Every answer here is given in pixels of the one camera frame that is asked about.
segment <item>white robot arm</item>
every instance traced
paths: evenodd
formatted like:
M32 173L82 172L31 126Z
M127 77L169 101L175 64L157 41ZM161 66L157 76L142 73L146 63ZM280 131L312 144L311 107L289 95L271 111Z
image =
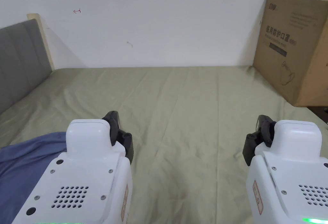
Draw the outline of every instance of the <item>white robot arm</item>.
M243 150L255 224L328 224L328 159L311 122L259 117Z
M13 224L127 222L132 136L111 115L70 123L67 152L51 161Z

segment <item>gray headboard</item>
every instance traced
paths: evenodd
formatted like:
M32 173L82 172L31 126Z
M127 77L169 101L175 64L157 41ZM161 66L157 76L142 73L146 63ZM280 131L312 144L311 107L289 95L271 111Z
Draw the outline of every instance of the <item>gray headboard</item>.
M0 29L0 113L52 72L35 19Z

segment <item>blue blanket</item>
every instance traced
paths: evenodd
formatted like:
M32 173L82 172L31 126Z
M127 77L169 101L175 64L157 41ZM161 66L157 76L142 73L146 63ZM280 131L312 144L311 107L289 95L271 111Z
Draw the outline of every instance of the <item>blue blanket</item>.
M49 163L66 151L66 132L0 149L1 223L11 224Z

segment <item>bed sheet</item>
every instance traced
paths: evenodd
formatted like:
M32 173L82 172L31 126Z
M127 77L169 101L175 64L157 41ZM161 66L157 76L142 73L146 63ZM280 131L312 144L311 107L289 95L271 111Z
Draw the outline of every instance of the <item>bed sheet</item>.
M133 135L129 223L253 223L242 149L258 115L327 124L252 67L62 69L0 115L1 146L117 110Z

